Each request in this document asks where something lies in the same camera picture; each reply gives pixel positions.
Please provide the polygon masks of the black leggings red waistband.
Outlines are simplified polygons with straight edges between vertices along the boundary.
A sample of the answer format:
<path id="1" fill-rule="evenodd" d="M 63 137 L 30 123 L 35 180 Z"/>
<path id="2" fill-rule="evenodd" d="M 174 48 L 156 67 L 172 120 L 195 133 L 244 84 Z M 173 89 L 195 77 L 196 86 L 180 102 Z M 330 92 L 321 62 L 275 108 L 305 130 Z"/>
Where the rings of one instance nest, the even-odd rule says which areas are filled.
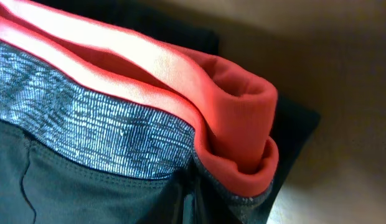
<path id="1" fill-rule="evenodd" d="M 0 223 L 137 223 L 172 178 L 266 223 L 317 112 L 132 2 L 0 1 Z"/>

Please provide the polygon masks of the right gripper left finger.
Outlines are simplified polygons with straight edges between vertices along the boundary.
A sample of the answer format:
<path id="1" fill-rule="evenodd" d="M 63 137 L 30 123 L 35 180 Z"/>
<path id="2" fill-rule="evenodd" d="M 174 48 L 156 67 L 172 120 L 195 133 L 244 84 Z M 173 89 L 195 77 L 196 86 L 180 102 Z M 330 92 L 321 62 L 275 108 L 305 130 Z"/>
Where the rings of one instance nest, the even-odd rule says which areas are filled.
<path id="1" fill-rule="evenodd" d="M 185 196 L 184 184 L 178 178 L 170 179 L 153 206 L 137 224 L 182 223 Z"/>

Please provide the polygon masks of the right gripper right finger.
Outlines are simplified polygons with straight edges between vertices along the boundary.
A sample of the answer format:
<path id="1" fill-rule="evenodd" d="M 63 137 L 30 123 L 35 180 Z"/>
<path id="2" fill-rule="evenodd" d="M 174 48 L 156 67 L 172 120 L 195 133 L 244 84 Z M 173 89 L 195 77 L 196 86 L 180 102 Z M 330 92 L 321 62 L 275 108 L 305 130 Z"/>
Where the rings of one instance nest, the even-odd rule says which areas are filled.
<path id="1" fill-rule="evenodd" d="M 200 224 L 242 224 L 205 178 L 195 180 L 195 221 Z"/>

